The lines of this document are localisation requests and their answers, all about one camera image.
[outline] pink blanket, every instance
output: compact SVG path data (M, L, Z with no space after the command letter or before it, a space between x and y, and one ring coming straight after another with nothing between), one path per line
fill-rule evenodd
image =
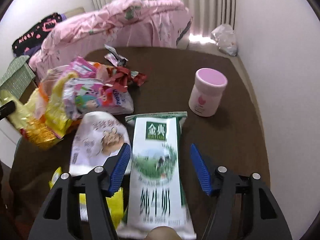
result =
M41 80L48 69L112 47L176 48L192 16L180 0L114 0L99 11L69 18L51 31L29 65Z

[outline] white wall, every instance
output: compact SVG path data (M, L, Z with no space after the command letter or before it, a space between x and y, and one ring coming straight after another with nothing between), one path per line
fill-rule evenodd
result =
M320 22L306 0L236 0L235 32L261 111L271 190L299 239L320 210Z
M13 60L11 45L45 16L77 7L93 11L92 0L14 0L0 22L0 76Z

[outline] brown table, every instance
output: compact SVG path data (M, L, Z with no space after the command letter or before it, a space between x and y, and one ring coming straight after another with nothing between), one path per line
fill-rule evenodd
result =
M239 175L257 172L270 186L265 143L249 94L231 61L224 57L167 48L119 48L117 51L129 59L128 68L148 75L148 81L142 87L129 90L135 114L188 111L180 142L180 177L200 239L215 199L206 196L200 188L189 158L191 143L196 143L202 154L210 155L215 164ZM106 64L106 54L106 49L97 50L86 60ZM188 107L195 72L201 67L214 68L228 79L220 107L209 118L197 116ZM117 118L124 122L123 115ZM128 132L132 139L133 129L128 127ZM57 167L68 171L73 136L74 133L65 136L46 152L25 140L21 142L10 175L20 220L36 216L49 191L48 181Z

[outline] pink cup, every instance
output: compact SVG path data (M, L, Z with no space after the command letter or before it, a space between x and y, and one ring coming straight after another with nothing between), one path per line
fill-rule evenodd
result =
M217 70L212 68L197 70L195 84L189 99L190 109L199 116L214 115L227 84L227 78Z

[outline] metal screw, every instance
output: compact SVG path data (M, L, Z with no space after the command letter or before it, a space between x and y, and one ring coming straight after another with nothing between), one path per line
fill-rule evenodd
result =
M103 171L103 167L102 167L102 166L95 167L95 168L94 168L94 171L95 171L96 173L100 173L100 172Z
M69 177L68 173L61 174L61 179L67 179Z
M254 173L254 174L252 174L252 177L253 177L254 179L260 179L260 178L261 178L261 176L260 176L259 173Z
M221 173L225 173L225 172L227 171L227 168L224 167L224 166L220 166L220 167L218 168L218 171L220 171Z

